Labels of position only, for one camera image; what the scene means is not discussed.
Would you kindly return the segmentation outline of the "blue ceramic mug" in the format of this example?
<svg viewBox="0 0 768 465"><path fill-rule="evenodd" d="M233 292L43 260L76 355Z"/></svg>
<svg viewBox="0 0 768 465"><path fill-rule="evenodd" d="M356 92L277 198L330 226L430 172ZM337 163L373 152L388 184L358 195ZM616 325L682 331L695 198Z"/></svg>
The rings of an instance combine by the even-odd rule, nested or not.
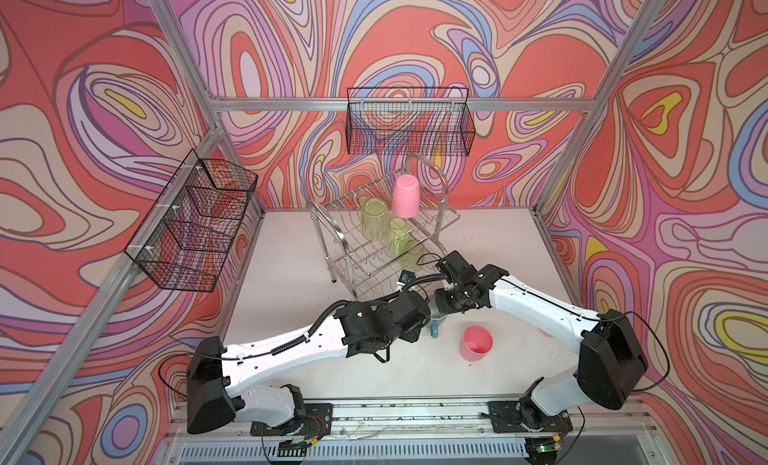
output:
<svg viewBox="0 0 768 465"><path fill-rule="evenodd" d="M441 313L432 313L430 316L429 321L429 333L432 339L437 339L439 337L439 330L441 324L446 319L446 316Z"/></svg>

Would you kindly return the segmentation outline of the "pink plastic cup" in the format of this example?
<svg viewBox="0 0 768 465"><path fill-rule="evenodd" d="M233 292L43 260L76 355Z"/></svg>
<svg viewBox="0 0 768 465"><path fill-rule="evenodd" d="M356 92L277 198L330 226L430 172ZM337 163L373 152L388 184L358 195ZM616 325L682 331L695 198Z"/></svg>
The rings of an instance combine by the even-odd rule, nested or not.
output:
<svg viewBox="0 0 768 465"><path fill-rule="evenodd" d="M469 326L463 333L460 355L467 362L476 362L487 356L494 346L492 334L480 325Z"/></svg>
<svg viewBox="0 0 768 465"><path fill-rule="evenodd" d="M402 219L415 217L419 213L420 191L420 184L415 176L404 174L398 177L391 203L394 215Z"/></svg>

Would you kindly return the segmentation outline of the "green transparent cup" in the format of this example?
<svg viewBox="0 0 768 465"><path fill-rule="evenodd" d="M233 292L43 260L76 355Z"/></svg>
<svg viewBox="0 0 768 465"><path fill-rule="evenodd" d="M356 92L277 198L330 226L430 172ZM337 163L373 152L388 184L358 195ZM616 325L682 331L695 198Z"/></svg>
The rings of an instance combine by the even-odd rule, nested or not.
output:
<svg viewBox="0 0 768 465"><path fill-rule="evenodd" d="M399 263L403 270L418 273L421 270L419 261L425 254L422 243L416 240L408 240L403 245L403 254L399 258Z"/></svg>
<svg viewBox="0 0 768 465"><path fill-rule="evenodd" d="M389 209L380 198L367 199L361 208L361 231L369 241L384 240L389 230Z"/></svg>

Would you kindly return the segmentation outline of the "light green ceramic mug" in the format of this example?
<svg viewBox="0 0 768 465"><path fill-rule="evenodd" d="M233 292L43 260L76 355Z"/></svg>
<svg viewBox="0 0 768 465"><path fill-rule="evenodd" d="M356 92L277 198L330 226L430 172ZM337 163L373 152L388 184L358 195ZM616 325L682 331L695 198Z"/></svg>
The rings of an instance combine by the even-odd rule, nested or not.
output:
<svg viewBox="0 0 768 465"><path fill-rule="evenodd" d="M408 224L402 218L394 218L389 222L388 246L394 256L403 254L410 241Z"/></svg>

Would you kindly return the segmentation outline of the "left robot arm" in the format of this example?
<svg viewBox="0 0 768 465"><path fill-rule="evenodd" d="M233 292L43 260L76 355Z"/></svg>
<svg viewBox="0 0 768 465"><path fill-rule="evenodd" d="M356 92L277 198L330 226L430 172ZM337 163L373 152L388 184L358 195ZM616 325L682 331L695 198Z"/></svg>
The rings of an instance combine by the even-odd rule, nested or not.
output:
<svg viewBox="0 0 768 465"><path fill-rule="evenodd" d="M270 340L225 345L218 337L205 339L186 372L186 430L198 435L236 421L270 428L294 424L306 414L299 387L267 387L265 381L356 355L385 363L394 342L418 341L430 315L419 293L403 291L365 302L337 301L312 325Z"/></svg>

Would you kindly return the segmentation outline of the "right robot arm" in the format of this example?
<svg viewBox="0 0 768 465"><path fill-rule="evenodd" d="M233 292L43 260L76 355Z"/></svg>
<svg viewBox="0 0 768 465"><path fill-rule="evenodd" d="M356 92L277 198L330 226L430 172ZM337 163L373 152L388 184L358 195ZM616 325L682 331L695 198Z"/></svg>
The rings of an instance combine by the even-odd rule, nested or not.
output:
<svg viewBox="0 0 768 465"><path fill-rule="evenodd" d="M436 263L448 286L435 291L444 315L491 308L515 316L567 346L577 365L540 378L516 405L520 424L539 431L560 413L596 404L621 409L648 369L648 360L628 317L616 310L598 313L536 290L506 270L469 264L457 251Z"/></svg>

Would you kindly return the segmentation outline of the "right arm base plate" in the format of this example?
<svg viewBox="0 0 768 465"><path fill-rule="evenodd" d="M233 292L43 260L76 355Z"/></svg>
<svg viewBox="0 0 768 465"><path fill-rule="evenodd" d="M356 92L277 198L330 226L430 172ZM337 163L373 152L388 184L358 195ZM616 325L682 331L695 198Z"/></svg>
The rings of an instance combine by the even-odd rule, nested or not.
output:
<svg viewBox="0 0 768 465"><path fill-rule="evenodd" d="M573 430L566 412L548 416L532 402L489 401L480 417L491 422L495 433L554 433L568 434Z"/></svg>

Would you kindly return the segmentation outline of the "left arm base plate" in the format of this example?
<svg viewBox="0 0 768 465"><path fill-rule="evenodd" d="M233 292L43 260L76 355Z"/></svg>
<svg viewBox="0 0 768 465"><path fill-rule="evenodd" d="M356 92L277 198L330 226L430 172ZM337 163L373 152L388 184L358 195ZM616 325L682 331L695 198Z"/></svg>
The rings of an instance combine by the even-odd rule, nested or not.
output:
<svg viewBox="0 0 768 465"><path fill-rule="evenodd" d="M299 437L304 439L322 438L332 430L333 404L330 402L310 403L303 412L285 424L268 427L261 422L253 422L250 435L254 437Z"/></svg>

